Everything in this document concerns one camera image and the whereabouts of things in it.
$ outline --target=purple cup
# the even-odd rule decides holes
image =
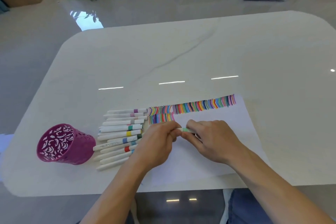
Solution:
[[[44,162],[80,165],[93,155],[96,141],[69,124],[58,124],[48,129],[37,144],[36,154]]]

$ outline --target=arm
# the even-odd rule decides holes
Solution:
[[[335,222],[298,189],[274,172],[257,154],[244,146],[224,121],[189,120],[187,128],[193,134],[183,132],[204,157],[232,167],[273,223],[315,224]]]
[[[81,224],[124,224],[142,179],[167,160],[180,127],[174,121],[151,125]]]

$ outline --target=glossy gray floor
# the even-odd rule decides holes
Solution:
[[[62,43],[82,30],[286,10],[317,15],[336,27],[336,0],[44,0],[14,8],[0,15],[0,134],[14,133]],[[300,189],[336,217],[335,185]],[[178,192],[184,199],[168,205],[166,198],[175,193],[138,194],[140,222],[219,223],[220,190],[195,192],[199,200],[193,203],[189,192]],[[17,198],[0,183],[0,222],[73,224],[97,197]]]

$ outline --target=marble tabletop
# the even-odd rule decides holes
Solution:
[[[107,110],[241,94],[264,151],[292,185],[336,183],[336,31],[287,11],[87,30],[67,40],[4,154],[17,196],[99,194],[118,168],[73,166],[36,156],[41,135],[69,123],[96,137]],[[212,78],[237,76],[211,80]],[[185,81],[162,84],[162,82]],[[118,89],[99,90],[104,88]],[[144,191],[244,187],[237,174]]]

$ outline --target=person's left hand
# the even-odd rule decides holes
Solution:
[[[176,129],[180,127],[175,121],[151,125],[130,158],[145,165],[147,171],[163,164],[171,152],[172,143],[182,133]]]

